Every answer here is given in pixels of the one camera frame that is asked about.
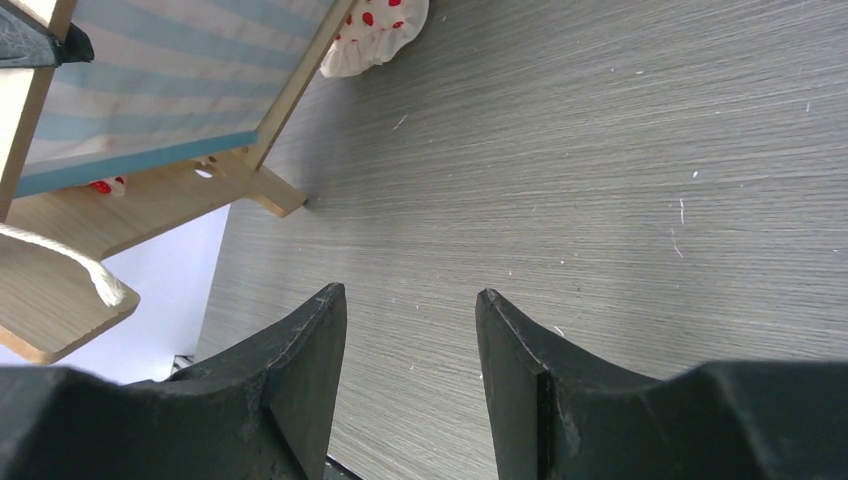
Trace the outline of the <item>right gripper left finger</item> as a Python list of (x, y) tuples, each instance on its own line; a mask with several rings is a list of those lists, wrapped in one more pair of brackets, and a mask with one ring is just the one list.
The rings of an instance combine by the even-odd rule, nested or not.
[(344, 479), (328, 454), (347, 329), (331, 283), (169, 378), (1, 371), (5, 479)]

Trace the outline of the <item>wooden pet bed frame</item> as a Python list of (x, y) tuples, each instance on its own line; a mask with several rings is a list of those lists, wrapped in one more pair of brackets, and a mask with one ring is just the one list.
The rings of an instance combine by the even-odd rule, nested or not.
[(79, 2), (1, 5), (1, 342), (41, 365), (138, 306), (104, 259), (243, 198), (278, 216), (304, 204), (264, 160), (353, 7), (327, 1), (329, 12), (253, 144), (21, 197), (18, 182), (56, 70), (94, 58), (72, 21)]

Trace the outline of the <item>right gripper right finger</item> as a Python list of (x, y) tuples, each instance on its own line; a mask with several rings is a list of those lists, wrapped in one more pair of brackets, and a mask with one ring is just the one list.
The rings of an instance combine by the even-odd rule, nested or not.
[(612, 364), (493, 289), (476, 331), (502, 479), (843, 479), (843, 361), (711, 361), (668, 380)]

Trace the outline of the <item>blue striped mattress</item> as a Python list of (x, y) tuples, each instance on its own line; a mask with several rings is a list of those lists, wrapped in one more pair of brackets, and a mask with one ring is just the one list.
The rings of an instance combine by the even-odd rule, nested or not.
[(81, 1), (89, 63), (52, 79), (17, 195), (253, 144), (327, 1)]

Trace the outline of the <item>strawberry print ruffled blanket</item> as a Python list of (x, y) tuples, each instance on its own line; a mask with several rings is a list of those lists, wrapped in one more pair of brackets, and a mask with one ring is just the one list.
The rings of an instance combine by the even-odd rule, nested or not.
[(321, 62), (325, 78), (346, 78), (383, 65), (423, 30), (429, 0), (356, 1)]

